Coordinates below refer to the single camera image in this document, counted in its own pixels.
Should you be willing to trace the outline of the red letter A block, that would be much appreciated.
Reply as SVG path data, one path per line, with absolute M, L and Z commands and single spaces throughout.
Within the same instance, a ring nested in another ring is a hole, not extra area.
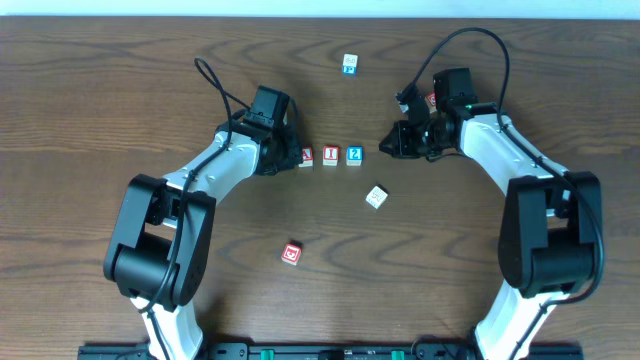
M 314 154 L 313 149 L 311 147 L 303 147 L 302 148 L 302 162 L 299 164 L 300 167 L 312 167 L 314 164 Z

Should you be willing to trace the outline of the red block turning blue 2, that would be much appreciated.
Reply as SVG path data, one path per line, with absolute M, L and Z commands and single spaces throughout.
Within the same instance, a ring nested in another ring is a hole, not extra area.
M 363 162 L 363 147 L 348 146 L 346 149 L 346 165 L 361 166 Z

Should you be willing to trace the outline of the red letter I block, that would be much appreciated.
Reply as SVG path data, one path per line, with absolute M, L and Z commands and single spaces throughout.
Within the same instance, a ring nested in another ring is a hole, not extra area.
M 324 166 L 337 166 L 339 162 L 340 148 L 326 145 L 323 147 L 322 164 Z

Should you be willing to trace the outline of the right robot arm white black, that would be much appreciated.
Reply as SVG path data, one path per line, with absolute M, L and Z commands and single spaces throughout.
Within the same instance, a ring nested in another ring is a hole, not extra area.
M 469 69 L 438 72 L 433 85 L 432 96 L 415 83 L 397 93 L 407 117 L 393 124 L 379 149 L 393 158 L 429 162 L 464 156 L 501 189 L 497 256 L 503 282 L 457 356 L 527 358 L 550 313 L 585 300 L 601 279 L 600 182 L 591 172 L 549 160 L 519 133 L 500 103 L 480 102 Z

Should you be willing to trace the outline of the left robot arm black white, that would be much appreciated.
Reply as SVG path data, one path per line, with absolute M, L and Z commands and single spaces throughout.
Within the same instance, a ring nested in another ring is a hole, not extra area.
M 244 179 L 300 164 L 297 125 L 297 116 L 241 111 L 184 167 L 129 182 L 103 271 L 142 315 L 150 357 L 193 359 L 200 352 L 204 336 L 193 297 L 206 270 L 216 206 Z

